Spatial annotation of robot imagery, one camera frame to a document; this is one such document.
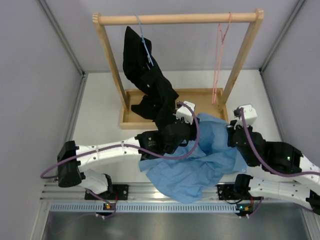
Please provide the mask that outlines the light blue shirt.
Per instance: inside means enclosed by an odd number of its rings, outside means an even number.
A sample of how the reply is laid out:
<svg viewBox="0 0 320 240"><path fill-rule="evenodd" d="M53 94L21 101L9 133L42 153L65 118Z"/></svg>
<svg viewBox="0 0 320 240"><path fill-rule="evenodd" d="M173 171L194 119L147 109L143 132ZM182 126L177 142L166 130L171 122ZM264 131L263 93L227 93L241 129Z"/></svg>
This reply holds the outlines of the light blue shirt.
<svg viewBox="0 0 320 240"><path fill-rule="evenodd" d="M178 147L167 158L142 160L139 169L156 189L175 201L189 204L203 197L202 191L215 186L224 175L246 173L247 164L234 148L228 146L227 122L200 113L200 139Z"/></svg>

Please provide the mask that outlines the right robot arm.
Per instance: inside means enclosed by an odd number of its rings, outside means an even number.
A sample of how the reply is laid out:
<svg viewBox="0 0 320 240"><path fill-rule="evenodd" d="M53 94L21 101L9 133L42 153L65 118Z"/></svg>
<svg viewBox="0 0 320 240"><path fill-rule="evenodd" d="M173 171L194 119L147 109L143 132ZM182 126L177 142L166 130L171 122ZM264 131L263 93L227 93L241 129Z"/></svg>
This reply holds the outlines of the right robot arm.
<svg viewBox="0 0 320 240"><path fill-rule="evenodd" d="M239 198L272 198L320 213L320 168L289 143L266 141L252 126L238 121L227 126L228 146L247 164L236 176L232 192Z"/></svg>

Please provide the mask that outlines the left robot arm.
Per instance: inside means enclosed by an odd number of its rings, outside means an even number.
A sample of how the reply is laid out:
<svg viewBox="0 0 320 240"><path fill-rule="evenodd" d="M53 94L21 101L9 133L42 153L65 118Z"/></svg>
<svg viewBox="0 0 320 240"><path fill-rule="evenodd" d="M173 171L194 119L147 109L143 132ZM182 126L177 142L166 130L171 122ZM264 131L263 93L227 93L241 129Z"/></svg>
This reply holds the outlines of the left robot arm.
<svg viewBox="0 0 320 240"><path fill-rule="evenodd" d="M60 188L80 186L89 189L101 199L113 195L111 177L98 173L95 168L139 158L179 160L173 156L178 147L190 141L198 141L199 120L187 123L183 118L175 120L162 130L150 130L129 139L101 145L77 145L75 141L64 143L57 155L57 179Z"/></svg>

